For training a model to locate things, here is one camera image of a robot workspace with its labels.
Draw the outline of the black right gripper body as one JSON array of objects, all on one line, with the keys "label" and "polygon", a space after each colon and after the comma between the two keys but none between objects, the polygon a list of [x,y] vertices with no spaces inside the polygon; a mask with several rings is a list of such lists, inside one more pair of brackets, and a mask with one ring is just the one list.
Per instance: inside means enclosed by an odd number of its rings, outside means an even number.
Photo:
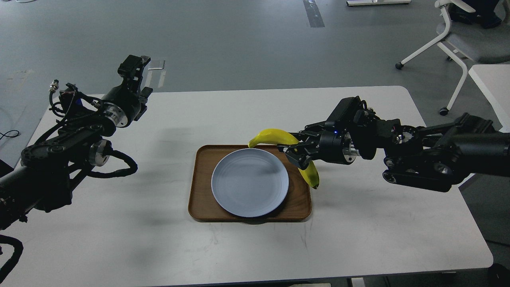
[{"label": "black right gripper body", "polygon": [[317,159],[339,165],[350,165],[359,156],[348,131],[327,131],[318,133]]}]

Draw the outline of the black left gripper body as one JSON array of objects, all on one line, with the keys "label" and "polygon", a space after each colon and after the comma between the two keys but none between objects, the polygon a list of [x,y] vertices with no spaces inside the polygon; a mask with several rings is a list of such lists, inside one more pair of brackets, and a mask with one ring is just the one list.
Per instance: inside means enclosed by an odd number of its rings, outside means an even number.
[{"label": "black left gripper body", "polygon": [[104,112],[118,128],[126,128],[133,120],[133,104],[135,103],[135,92],[123,86],[111,89],[103,98]]}]

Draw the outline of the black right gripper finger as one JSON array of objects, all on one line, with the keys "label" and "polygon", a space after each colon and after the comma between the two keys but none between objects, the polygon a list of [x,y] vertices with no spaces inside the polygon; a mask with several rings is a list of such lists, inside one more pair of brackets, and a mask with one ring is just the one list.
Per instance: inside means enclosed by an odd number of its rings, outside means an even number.
[{"label": "black right gripper finger", "polygon": [[319,144],[325,149],[339,149],[339,134],[335,120],[309,124],[297,135],[300,144]]},{"label": "black right gripper finger", "polygon": [[312,161],[322,159],[326,154],[326,149],[318,143],[278,144],[278,150],[286,155],[292,165],[303,171]]}]

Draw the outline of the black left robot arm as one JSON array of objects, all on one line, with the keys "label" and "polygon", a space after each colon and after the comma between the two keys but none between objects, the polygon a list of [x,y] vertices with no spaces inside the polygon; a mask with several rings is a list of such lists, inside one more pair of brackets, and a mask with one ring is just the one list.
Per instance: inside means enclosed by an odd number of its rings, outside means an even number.
[{"label": "black left robot arm", "polygon": [[21,152],[21,167],[1,178],[1,229],[27,221],[32,209],[51,212],[71,204],[73,191],[86,177],[108,179],[134,174],[138,165],[107,140],[147,111],[153,89],[141,87],[148,56],[129,55],[117,72],[122,83],[102,98],[76,85],[49,89],[50,110],[60,120]]}]

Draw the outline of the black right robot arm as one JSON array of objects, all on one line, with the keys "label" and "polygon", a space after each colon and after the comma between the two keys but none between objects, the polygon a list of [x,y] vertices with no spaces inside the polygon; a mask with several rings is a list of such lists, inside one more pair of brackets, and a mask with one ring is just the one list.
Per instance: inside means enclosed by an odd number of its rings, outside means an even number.
[{"label": "black right robot arm", "polygon": [[449,124],[414,127],[380,119],[365,100],[348,97],[327,120],[292,136],[298,143],[277,147],[296,167],[314,160],[350,165],[356,157],[371,160],[383,149],[383,178],[407,187],[447,192],[470,174],[510,174],[509,134],[468,113]]}]

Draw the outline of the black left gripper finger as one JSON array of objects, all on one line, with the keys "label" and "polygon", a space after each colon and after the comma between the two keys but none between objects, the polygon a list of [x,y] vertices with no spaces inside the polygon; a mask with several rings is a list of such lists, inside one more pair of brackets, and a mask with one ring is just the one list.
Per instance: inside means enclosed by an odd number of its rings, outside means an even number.
[{"label": "black left gripper finger", "polygon": [[146,55],[129,55],[117,69],[118,75],[122,78],[121,85],[129,90],[140,90],[143,71],[149,62],[151,57]]},{"label": "black left gripper finger", "polygon": [[146,86],[143,89],[140,89],[138,87],[134,91],[135,103],[133,104],[133,120],[138,121],[147,111],[148,98],[152,94],[153,88]]}]

